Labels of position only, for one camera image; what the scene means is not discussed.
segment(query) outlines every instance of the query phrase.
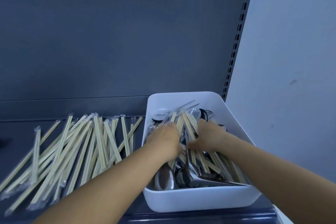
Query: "dark shelf surface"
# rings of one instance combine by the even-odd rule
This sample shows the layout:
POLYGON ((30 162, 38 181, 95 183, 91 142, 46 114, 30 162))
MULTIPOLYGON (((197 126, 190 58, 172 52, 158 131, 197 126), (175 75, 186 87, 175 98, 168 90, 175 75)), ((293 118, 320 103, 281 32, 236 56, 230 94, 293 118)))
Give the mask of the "dark shelf surface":
MULTIPOLYGON (((0 122, 0 137, 10 138, 10 141, 0 148, 0 180, 2 181, 9 172, 17 165, 29 149, 32 148, 34 139, 34 128, 41 126, 42 131, 48 130, 54 121, 17 121, 0 122)), ((135 148, 141 146, 142 134, 144 130, 144 120, 136 130, 135 148)), ((50 137, 46 140, 42 150, 48 146, 62 131, 64 121, 62 121, 50 137)), ((123 140, 121 123, 119 122, 116 131, 117 144, 123 140)), ((14 212, 12 216, 3 216, 6 209, 17 199, 19 194, 0 201, 0 224, 7 223, 30 223, 39 216, 45 209, 28 212, 26 207, 32 199, 32 195, 27 198, 14 212)), ((276 223, 277 217, 271 202, 261 196, 253 205, 236 209, 216 209, 197 212, 179 213, 156 213, 146 204, 143 193, 141 193, 132 205, 128 208, 120 223, 152 221, 159 224, 165 223, 276 223)))

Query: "forearm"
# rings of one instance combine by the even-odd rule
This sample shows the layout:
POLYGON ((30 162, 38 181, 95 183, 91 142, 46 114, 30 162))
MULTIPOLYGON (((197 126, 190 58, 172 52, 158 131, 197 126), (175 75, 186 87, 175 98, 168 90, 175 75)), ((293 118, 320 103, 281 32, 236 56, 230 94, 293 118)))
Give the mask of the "forearm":
POLYGON ((251 182, 295 224, 332 223, 336 185, 235 136, 218 151, 235 162, 251 182))
POLYGON ((48 209, 35 224, 117 223, 165 162, 154 147, 135 151, 48 209))

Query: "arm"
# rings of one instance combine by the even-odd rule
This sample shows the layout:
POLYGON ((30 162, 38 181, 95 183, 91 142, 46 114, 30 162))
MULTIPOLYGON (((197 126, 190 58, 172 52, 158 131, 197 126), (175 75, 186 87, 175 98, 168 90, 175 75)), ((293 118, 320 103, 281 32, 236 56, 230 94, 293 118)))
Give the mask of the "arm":
POLYGON ((333 223, 336 184, 225 132, 213 122, 198 122, 199 137, 188 147, 229 157, 295 224, 333 223))
POLYGON ((179 154, 179 133, 171 123, 147 143, 48 209, 34 224, 116 224, 158 169, 179 154))

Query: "person's left hand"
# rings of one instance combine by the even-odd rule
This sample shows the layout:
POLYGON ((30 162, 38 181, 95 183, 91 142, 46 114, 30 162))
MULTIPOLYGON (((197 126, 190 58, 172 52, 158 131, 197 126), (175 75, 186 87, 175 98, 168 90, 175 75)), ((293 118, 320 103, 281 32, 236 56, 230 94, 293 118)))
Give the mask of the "person's left hand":
POLYGON ((179 132, 173 122, 168 125, 161 124, 147 137, 146 141, 146 144, 152 145, 156 150, 162 152, 165 162, 174 160, 180 154, 179 143, 179 132))

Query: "hand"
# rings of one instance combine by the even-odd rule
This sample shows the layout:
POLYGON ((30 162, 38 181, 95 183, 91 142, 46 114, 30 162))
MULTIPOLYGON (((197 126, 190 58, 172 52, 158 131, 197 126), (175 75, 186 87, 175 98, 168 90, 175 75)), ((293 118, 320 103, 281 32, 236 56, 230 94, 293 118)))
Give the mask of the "hand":
POLYGON ((153 145, 155 150, 162 152, 165 162, 174 160, 181 152, 180 136, 176 124, 161 124, 148 137, 146 144, 153 145))
POLYGON ((219 151, 220 144, 232 136, 212 121, 198 120, 198 138, 190 141, 187 147, 191 150, 214 152, 219 151))

